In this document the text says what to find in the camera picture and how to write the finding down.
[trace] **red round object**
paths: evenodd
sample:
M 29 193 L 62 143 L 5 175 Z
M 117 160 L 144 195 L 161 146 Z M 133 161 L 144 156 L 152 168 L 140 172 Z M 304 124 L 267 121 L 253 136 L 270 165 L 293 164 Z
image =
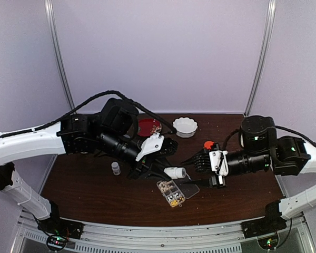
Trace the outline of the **red round object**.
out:
M 138 121 L 138 135 L 141 137 L 150 137 L 154 133 L 162 130 L 162 124 L 158 120 L 143 119 Z

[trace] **wooden table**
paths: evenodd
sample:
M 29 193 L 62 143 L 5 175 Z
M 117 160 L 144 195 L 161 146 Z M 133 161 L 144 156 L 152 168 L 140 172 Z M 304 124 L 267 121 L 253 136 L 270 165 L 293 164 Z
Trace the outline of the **wooden table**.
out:
M 163 114 L 173 122 L 189 116 L 198 122 L 194 137 L 173 137 L 178 143 L 172 163 L 191 157 L 203 143 L 213 140 L 222 143 L 225 137 L 240 126 L 242 115 L 229 114 Z M 239 149 L 233 137 L 228 150 Z M 171 208 L 153 180 L 129 180 L 129 168 L 120 163 L 121 175 L 114 176 L 114 159 L 94 158 L 90 154 L 59 156 L 49 175 L 42 196 L 55 201 L 62 217 L 88 222 L 126 226 L 187 226 L 205 225 L 264 215 L 265 205 L 282 198 L 272 171 L 226 178 L 226 188 L 204 189 L 183 206 Z M 187 168 L 192 179 L 204 178 Z

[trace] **robotic arm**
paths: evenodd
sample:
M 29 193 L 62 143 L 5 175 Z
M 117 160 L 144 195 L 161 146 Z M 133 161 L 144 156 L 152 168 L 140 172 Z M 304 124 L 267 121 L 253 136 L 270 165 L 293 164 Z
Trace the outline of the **robotic arm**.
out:
M 283 136 L 277 139 L 276 129 L 287 130 L 303 138 Z M 197 172 L 212 174 L 209 179 L 211 186 L 224 187 L 227 176 L 267 171 L 269 168 L 275 175 L 281 176 L 316 173 L 316 143 L 298 132 L 275 126 L 271 117 L 247 117 L 235 133 L 239 134 L 241 150 L 228 152 L 214 143 L 209 149 L 204 148 L 186 160 L 186 164 L 194 163 Z M 264 218 L 242 223 L 244 235 L 249 238 L 284 229 L 287 227 L 286 220 L 314 206 L 316 185 L 293 197 L 268 204 Z
M 166 157 L 176 152 L 177 142 L 159 134 L 147 139 L 138 136 L 139 111 L 136 107 L 166 124 L 171 133 L 176 132 L 175 128 L 119 92 L 101 94 L 116 94 L 122 100 L 109 99 L 101 112 L 96 114 L 72 114 L 71 111 L 43 126 L 17 132 L 0 132 L 0 191 L 30 211 L 38 222 L 39 229 L 46 233 L 79 239 L 83 224 L 61 219 L 57 205 L 37 194 L 15 171 L 12 163 L 14 160 L 44 154 L 99 151 L 128 163 L 131 167 L 128 177 L 131 179 L 158 177 L 171 180 L 163 170 L 170 166 Z M 51 242 L 65 243 L 64 240 L 56 239 Z

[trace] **white arm segment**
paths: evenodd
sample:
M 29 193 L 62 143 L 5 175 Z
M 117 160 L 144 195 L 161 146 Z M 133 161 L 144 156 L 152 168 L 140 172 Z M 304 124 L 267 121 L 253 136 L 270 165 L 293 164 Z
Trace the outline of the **white arm segment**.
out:
M 59 122 L 46 129 L 0 139 L 0 166 L 37 155 L 65 154 L 62 139 L 56 135 L 60 130 Z
M 16 171 L 13 171 L 12 182 L 12 186 L 6 186 L 1 192 L 13 198 L 19 206 L 26 208 L 38 220 L 45 220 L 50 217 L 51 204 L 49 201 L 27 185 Z
M 300 173 L 316 173 L 316 148 L 310 143 L 304 144 L 311 159 L 306 163 Z M 299 213 L 316 206 L 316 185 L 291 198 L 282 199 L 279 203 L 283 219 L 290 219 Z

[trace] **brown tabletop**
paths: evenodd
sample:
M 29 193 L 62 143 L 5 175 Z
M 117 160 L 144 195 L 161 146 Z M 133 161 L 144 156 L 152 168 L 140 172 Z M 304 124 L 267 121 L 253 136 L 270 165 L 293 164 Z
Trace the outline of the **brown tabletop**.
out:
M 242 115 L 229 114 L 162 114 L 173 122 L 189 116 L 198 122 L 194 137 L 182 139 L 177 153 L 170 157 L 178 164 L 189 158 L 207 140 L 222 143 L 239 128 Z M 239 149 L 233 137 L 228 150 Z M 200 192 L 171 208 L 154 180 L 129 180 L 129 167 L 119 163 L 121 175 L 114 176 L 108 157 L 91 154 L 59 156 L 50 172 L 42 196 L 55 201 L 64 218 L 126 226 L 187 226 L 256 218 L 264 215 L 265 205 L 282 198 L 281 190 L 271 171 L 259 171 L 226 178 L 226 188 L 201 188 Z M 192 179 L 204 178 L 187 167 Z

